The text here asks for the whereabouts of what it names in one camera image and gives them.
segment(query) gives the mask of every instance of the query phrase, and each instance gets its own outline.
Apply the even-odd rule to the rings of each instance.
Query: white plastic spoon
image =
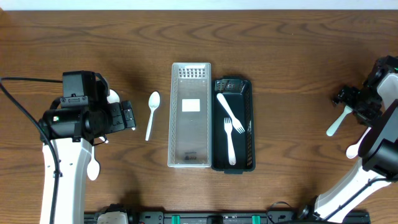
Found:
[[[157,91],[153,92],[150,95],[148,105],[150,108],[150,116],[149,116],[149,122],[148,122],[147,134],[145,136],[145,141],[148,141],[148,139],[149,139],[150,130],[152,129],[152,119],[154,117],[154,111],[160,105],[160,95]]]
[[[347,148],[346,151],[346,156],[348,159],[354,159],[357,155],[358,155],[358,149],[359,146],[361,145],[361,142],[363,140],[363,138],[365,138],[365,135],[371,130],[372,128],[367,128],[367,130],[365,131],[365,133],[363,133],[361,139],[356,143],[353,144],[352,146]]]
[[[98,161],[95,160],[95,150],[94,146],[91,148],[91,161],[88,163],[87,166],[87,176],[90,180],[97,179],[98,175],[100,174],[100,164]]]
[[[332,136],[335,134],[337,131],[338,127],[340,126],[341,122],[343,122],[344,118],[347,116],[347,114],[353,112],[353,109],[350,108],[349,106],[344,107],[343,113],[340,115],[340,117],[337,118],[337,120],[330,126],[330,128],[326,131],[326,134],[328,136]]]
[[[109,96],[107,96],[106,99],[108,103],[120,103],[120,97],[114,90],[109,91]]]
[[[104,141],[106,144],[109,143],[109,141],[108,141],[107,139],[105,139],[104,137],[102,137],[102,136],[99,137],[99,139],[100,139],[101,141]]]

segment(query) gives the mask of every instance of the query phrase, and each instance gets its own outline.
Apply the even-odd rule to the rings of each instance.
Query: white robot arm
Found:
[[[108,82],[98,73],[65,72],[63,97],[52,103],[39,125],[50,139],[60,171],[54,208],[54,157],[49,145],[44,144],[45,182],[40,223],[81,224],[94,138],[129,128],[134,130],[136,124],[131,103],[120,103],[119,96],[109,89]]]
[[[359,147],[359,156],[361,158],[355,163],[354,167],[329,191],[317,197],[313,213],[316,217],[330,222],[341,223],[344,217],[355,208],[359,203],[365,200],[373,192],[388,186],[395,181],[398,174],[398,59],[386,57],[378,60],[373,72],[365,85],[367,96],[378,99],[378,96],[371,96],[369,92],[377,93],[382,98],[382,103],[387,111],[381,118],[372,117],[364,123],[373,122],[373,127],[369,130]],[[369,98],[358,96],[341,97],[343,101],[352,103],[352,98],[363,100],[361,109],[366,108]]]

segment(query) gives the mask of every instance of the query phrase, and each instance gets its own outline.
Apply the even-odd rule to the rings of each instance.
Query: white paper label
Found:
[[[200,100],[199,99],[183,99],[182,112],[199,112]]]

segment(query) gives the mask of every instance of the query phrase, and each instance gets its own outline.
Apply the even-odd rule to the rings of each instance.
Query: wood grain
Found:
[[[109,135],[98,147],[101,174],[87,182],[86,211],[111,203],[139,210],[265,210],[276,201],[298,207],[349,171],[345,149],[365,130],[330,96],[360,85],[374,61],[398,55],[397,11],[65,11],[0,15],[0,76],[61,79],[92,70],[131,100],[138,129]],[[213,78],[244,75],[253,83],[256,170],[225,175],[167,167],[173,62],[210,62]],[[59,84],[8,82],[39,119],[62,95]],[[145,142],[152,91],[162,97],[152,139]],[[0,95],[0,222],[37,223],[44,184],[39,135]],[[398,219],[396,185],[359,208],[373,223]]]

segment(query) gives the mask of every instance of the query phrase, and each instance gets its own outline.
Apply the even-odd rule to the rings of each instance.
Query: fork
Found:
[[[233,166],[236,164],[236,157],[235,157],[235,150],[234,150],[234,145],[232,143],[232,137],[231,137],[232,124],[231,124],[230,118],[224,118],[224,130],[228,137],[228,160],[229,160],[229,164],[231,164]]]
[[[232,113],[231,108],[229,107],[224,95],[222,95],[221,93],[217,94],[217,99],[221,103],[221,105],[223,105],[228,115],[231,117],[232,125],[234,126],[234,128],[238,131],[239,134],[242,134],[244,132],[244,128],[241,122],[235,117],[234,113]]]

